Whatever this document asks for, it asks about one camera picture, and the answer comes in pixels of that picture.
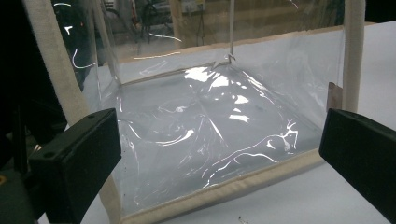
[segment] clear plastic sheet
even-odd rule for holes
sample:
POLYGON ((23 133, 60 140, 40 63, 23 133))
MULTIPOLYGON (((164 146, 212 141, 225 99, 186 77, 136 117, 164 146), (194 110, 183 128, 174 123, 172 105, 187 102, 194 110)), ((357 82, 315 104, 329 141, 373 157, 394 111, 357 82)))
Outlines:
POLYGON ((318 147, 329 82, 342 84, 344 1, 101 6, 109 33, 83 91, 118 110, 123 216, 318 147))

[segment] table surface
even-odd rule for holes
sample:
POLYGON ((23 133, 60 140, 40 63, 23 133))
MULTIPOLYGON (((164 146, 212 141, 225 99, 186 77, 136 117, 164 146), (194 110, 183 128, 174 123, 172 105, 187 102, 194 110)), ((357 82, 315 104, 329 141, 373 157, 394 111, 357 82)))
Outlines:
MULTIPOLYGON (((366 26, 358 113, 396 130, 396 21, 366 26)), ((39 223, 48 223, 45 216, 39 223)), ((96 198, 82 223, 108 223, 96 198)), ((389 223, 329 164, 247 196, 167 220, 177 223, 389 223)))

